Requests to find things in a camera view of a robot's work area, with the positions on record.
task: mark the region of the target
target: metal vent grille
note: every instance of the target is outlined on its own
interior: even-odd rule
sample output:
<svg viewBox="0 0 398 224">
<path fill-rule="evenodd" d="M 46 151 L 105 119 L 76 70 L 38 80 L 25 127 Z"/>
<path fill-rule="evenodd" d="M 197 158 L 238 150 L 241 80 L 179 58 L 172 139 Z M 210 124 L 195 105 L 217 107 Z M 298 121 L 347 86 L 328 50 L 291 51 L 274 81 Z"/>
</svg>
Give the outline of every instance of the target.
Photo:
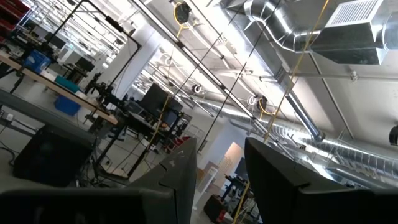
<svg viewBox="0 0 398 224">
<path fill-rule="evenodd" d="M 326 27 L 365 22 L 373 18 L 383 0 L 358 0 L 340 4 Z"/>
</svg>

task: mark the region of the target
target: ceiling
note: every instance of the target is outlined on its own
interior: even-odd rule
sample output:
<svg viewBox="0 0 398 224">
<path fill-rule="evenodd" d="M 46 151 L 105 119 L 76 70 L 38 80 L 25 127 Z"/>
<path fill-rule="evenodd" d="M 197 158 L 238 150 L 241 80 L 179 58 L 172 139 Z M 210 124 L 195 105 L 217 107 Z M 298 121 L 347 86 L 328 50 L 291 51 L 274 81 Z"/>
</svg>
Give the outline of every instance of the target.
<svg viewBox="0 0 398 224">
<path fill-rule="evenodd" d="M 214 22 L 214 18 L 217 15 L 211 16 L 211 10 L 206 14 L 206 5 L 209 1 L 194 0 L 193 1 L 199 8 L 204 9 L 202 12 L 208 16 L 210 22 Z M 341 2 L 347 2 L 344 0 L 331 0 L 323 18 L 321 24 L 325 24 L 328 18 L 333 14 L 333 11 L 337 5 Z M 391 11 L 398 11 L 398 2 L 395 0 L 388 0 L 389 9 Z M 294 16 L 298 23 L 302 26 L 312 27 L 315 23 L 318 14 L 324 4 L 323 1 L 308 0 L 308 1 L 289 1 L 291 8 L 294 9 Z M 174 7 L 166 0 L 153 0 L 148 4 L 148 8 L 171 30 L 177 34 L 179 30 L 178 24 L 176 24 L 173 16 Z M 198 17 L 199 24 L 195 26 L 195 29 L 203 34 L 209 43 L 217 38 L 215 32 L 208 28 L 203 20 Z M 231 42 L 233 42 L 233 35 L 224 35 L 228 41 L 222 45 L 223 41 L 217 43 L 220 51 L 226 57 L 226 60 L 233 69 L 240 70 L 242 64 L 246 61 L 239 55 L 239 49 L 232 48 Z M 198 41 L 192 32 L 188 29 L 182 31 L 180 36 L 182 42 L 199 58 L 206 54 L 206 46 Z M 288 52 L 281 49 L 278 45 L 273 44 L 274 48 L 284 63 L 284 67 L 287 70 L 292 71 L 297 63 L 299 54 Z M 346 75 L 350 76 L 352 71 L 356 71 L 360 77 L 372 76 L 372 77 L 396 77 L 396 71 L 398 70 L 398 51 L 391 50 L 385 57 L 382 65 L 338 65 L 325 57 L 322 57 L 316 53 L 313 54 L 315 62 L 318 64 L 320 71 L 327 75 Z M 189 65 L 188 62 L 180 62 L 181 66 L 189 75 L 189 71 L 193 70 L 193 65 Z M 225 64 L 219 59 L 217 55 L 210 52 L 204 59 L 203 63 L 208 68 L 223 68 Z M 255 68 L 254 63 L 250 63 L 246 69 Z M 175 75 L 178 79 L 180 71 L 175 67 L 170 66 L 170 73 Z M 299 73 L 314 73 L 317 74 L 316 67 L 309 54 L 306 54 L 303 58 L 302 63 L 299 67 Z M 218 78 L 228 88 L 232 86 L 235 79 L 233 77 L 222 76 L 220 73 L 216 73 Z M 248 87 L 255 93 L 261 93 L 266 95 L 270 99 L 270 103 L 278 105 L 282 98 L 282 93 L 275 89 L 272 84 L 260 82 L 255 78 L 243 78 Z M 196 78 L 195 81 L 203 83 L 203 77 Z M 204 89 L 209 86 L 209 83 L 203 85 Z M 214 88 L 209 87 L 209 92 L 206 94 L 206 98 L 211 100 L 222 101 L 224 96 L 219 93 L 211 93 L 212 91 L 217 92 Z M 344 138 L 354 138 L 382 146 L 384 148 L 392 149 L 395 148 L 390 146 L 388 143 L 388 133 L 393 125 L 398 124 L 398 82 L 365 82 L 357 81 L 353 82 L 347 79 L 321 79 L 321 78 L 307 78 L 300 77 L 297 84 L 294 87 L 294 92 L 302 102 L 304 108 L 307 110 L 309 115 L 312 117 L 314 122 L 322 130 L 334 135 L 335 137 L 343 133 Z M 233 90 L 233 94 L 243 100 L 250 96 L 241 85 L 236 85 Z M 298 123 L 298 119 L 291 108 L 291 106 L 285 102 L 282 105 L 282 114 L 280 118 L 286 119 L 291 122 Z"/>
</svg>

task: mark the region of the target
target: workbench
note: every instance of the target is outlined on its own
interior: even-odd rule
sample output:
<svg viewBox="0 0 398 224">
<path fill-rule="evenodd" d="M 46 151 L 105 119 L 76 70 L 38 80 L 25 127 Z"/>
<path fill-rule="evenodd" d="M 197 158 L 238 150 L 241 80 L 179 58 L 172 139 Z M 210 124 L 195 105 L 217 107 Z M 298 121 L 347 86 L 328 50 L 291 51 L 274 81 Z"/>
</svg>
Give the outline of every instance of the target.
<svg viewBox="0 0 398 224">
<path fill-rule="evenodd" d="M 0 62 L 9 65 L 11 68 L 16 69 L 17 71 L 22 68 L 21 64 L 12 60 L 11 56 L 3 51 L 0 51 Z M 22 69 L 21 73 L 41 84 L 44 84 L 47 88 L 67 97 L 68 99 L 74 101 L 80 106 L 90 111 L 94 111 L 96 114 L 98 114 L 98 116 L 102 117 L 111 124 L 118 123 L 117 119 L 113 115 L 99 109 L 98 104 L 95 101 L 89 102 L 88 100 L 86 100 L 87 96 L 84 93 L 80 91 L 72 93 L 58 83 L 55 83 L 54 81 L 56 76 L 50 74 L 49 72 L 43 71 L 41 74 L 38 74 L 27 68 L 24 68 Z"/>
</svg>

